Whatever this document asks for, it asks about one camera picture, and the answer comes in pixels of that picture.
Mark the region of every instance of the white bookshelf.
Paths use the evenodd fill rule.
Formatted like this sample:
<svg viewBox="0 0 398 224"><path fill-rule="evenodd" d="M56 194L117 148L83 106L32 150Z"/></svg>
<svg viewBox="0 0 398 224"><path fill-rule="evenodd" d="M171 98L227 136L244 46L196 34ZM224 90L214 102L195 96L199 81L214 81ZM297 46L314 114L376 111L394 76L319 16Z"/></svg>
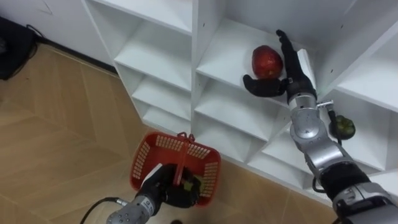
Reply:
<svg viewBox="0 0 398 224"><path fill-rule="evenodd" d="M224 159L330 205L311 189L313 175L290 138L286 96L256 98L243 86L252 51L269 45L281 54L274 31L284 30L310 53L318 99L334 100L354 121L343 147L398 195L394 0L82 1L144 124L193 133ZM252 13L262 8L268 13ZM281 16L292 13L300 16ZM320 116L328 126L326 111Z"/></svg>

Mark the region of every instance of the wire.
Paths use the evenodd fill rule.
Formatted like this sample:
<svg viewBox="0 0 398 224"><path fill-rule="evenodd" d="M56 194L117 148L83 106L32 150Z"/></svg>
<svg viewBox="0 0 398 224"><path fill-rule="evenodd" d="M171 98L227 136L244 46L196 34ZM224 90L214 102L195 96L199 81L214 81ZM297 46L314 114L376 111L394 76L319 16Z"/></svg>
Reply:
<svg viewBox="0 0 398 224"><path fill-rule="evenodd" d="M34 26L32 26L32 25L30 25L30 24L27 24L27 25L26 25L26 28L33 30L33 31L36 33L36 35L39 35L39 36L41 36L41 37L43 37L43 38L46 38L46 37L45 37L38 29L36 29Z"/></svg>
<svg viewBox="0 0 398 224"><path fill-rule="evenodd" d="M334 110L330 110L330 111L328 111L328 115L329 115L329 118L330 118L331 125L333 126L333 129L335 130L337 143L340 146L342 146L343 144L341 143L340 132L338 131L338 128L337 128L336 112Z"/></svg>
<svg viewBox="0 0 398 224"><path fill-rule="evenodd" d="M94 210L95 207L97 207L99 204L103 203L103 202L114 202L117 203L117 201L120 198L118 197L106 197L106 198L102 198L101 200L97 201L94 203L94 205L92 205L90 207L90 209L88 209L88 211L85 213L85 216L81 219L80 224L84 224L84 222L86 221L88 215Z"/></svg>
<svg viewBox="0 0 398 224"><path fill-rule="evenodd" d="M312 190L315 191L316 193L321 193L321 194L326 193L325 190L317 188L317 179L315 177L313 177L312 179Z"/></svg>
<svg viewBox="0 0 398 224"><path fill-rule="evenodd" d="M20 67L10 76L10 78L14 77L15 75L17 75L26 65L26 63L36 54L37 52L37 44L34 43L32 49L30 50L29 53L29 57L24 61L24 63L22 63L22 65L20 65Z"/></svg>

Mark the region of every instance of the baseboard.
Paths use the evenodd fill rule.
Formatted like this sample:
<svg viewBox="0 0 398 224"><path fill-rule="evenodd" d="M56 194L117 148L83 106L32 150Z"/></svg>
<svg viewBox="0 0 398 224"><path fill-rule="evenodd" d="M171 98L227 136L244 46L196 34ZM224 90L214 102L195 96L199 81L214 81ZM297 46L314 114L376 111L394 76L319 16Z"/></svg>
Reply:
<svg viewBox="0 0 398 224"><path fill-rule="evenodd" d="M77 58L82 59L82 60L84 60L84 61L86 61L88 63L91 63L91 64L93 64L93 65L95 65L95 66L97 66L99 68L102 68L102 69L104 69L106 71L109 71L109 72L115 74L115 75L118 75L116 69L112 65L108 65L107 63L101 62L101 61L99 61L97 59L94 59L92 57L89 57L89 56L87 56L85 54L79 53L79 52L77 52L75 50L72 50L72 49L70 49L68 47L60 45L60 44L58 44L58 43L56 43L56 42L54 42L52 40L48 40L48 39L46 39L44 37L37 36L37 41L39 43L47 44L49 46L52 46L52 47L54 47L56 49L59 49L59 50L61 50L63 52L66 52L66 53L68 53L68 54L70 54L70 55L72 55L74 57L77 57Z"/></svg>

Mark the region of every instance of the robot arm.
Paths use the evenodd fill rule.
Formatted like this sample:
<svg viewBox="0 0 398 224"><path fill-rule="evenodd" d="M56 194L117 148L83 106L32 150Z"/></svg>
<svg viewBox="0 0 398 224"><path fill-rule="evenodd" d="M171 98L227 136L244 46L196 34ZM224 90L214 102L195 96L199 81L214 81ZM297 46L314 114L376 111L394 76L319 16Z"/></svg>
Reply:
<svg viewBox="0 0 398 224"><path fill-rule="evenodd" d="M135 199L132 202L118 201L123 208L112 213L106 223L145 224L157 214L163 202L178 208L194 206L200 196L201 182L184 168L182 178L192 183L192 189L187 191L182 185L174 186L176 168L176 164L156 166L144 179Z"/></svg>
<svg viewBox="0 0 398 224"><path fill-rule="evenodd" d="M351 156L332 141L320 119L317 96L303 74L297 53L284 32L277 31L285 56L292 125L290 135L304 153L310 170L333 202L342 223L397 223L398 207L377 183L372 183ZM328 109L333 102L322 103Z"/></svg>

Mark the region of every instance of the white wall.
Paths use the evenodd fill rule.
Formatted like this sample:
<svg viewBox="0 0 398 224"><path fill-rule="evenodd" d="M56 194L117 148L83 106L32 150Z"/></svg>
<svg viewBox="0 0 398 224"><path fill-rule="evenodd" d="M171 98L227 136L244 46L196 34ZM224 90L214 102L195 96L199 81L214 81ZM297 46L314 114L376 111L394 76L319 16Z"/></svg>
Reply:
<svg viewBox="0 0 398 224"><path fill-rule="evenodd" d="M58 44L112 64L81 0L1 0L0 16L31 24Z"/></svg>

